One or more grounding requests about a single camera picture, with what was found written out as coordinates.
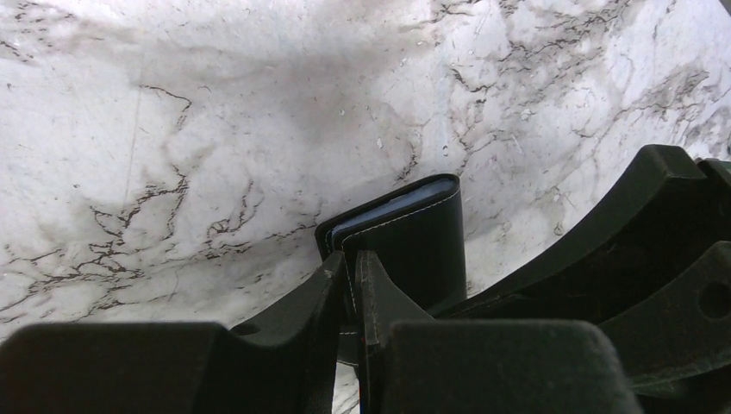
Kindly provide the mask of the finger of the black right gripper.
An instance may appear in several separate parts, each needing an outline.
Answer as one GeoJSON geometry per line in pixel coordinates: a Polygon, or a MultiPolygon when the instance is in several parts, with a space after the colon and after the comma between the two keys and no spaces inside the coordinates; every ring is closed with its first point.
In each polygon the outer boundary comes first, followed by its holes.
{"type": "Polygon", "coordinates": [[[729,163],[646,145],[574,228],[441,317],[601,323],[657,292],[729,237],[729,163]]]}
{"type": "Polygon", "coordinates": [[[600,329],[646,413],[730,411],[730,244],[600,329]]]}

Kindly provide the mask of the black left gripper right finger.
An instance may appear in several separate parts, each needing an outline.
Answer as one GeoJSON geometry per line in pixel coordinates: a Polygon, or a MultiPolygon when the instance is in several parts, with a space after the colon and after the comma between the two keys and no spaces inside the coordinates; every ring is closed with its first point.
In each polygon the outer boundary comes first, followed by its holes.
{"type": "Polygon", "coordinates": [[[609,338],[583,321],[437,320],[357,255],[364,413],[639,413],[609,338]]]}

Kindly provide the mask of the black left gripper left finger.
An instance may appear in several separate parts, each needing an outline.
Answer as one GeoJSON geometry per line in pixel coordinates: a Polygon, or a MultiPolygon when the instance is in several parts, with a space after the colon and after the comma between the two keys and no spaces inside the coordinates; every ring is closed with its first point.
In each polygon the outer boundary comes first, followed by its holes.
{"type": "Polygon", "coordinates": [[[4,413],[328,413],[346,263],[231,329],[39,323],[1,347],[4,413]]]}

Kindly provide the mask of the black leather card holder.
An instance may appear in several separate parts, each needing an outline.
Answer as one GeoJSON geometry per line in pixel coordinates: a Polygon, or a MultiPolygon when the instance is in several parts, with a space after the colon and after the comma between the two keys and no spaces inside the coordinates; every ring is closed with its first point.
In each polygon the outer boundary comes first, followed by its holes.
{"type": "Polygon", "coordinates": [[[323,259],[341,251],[347,262],[340,364],[358,365],[358,252],[376,253],[397,287],[431,315],[466,299],[462,198],[454,174],[428,176],[332,217],[317,226],[315,238],[323,259]]]}

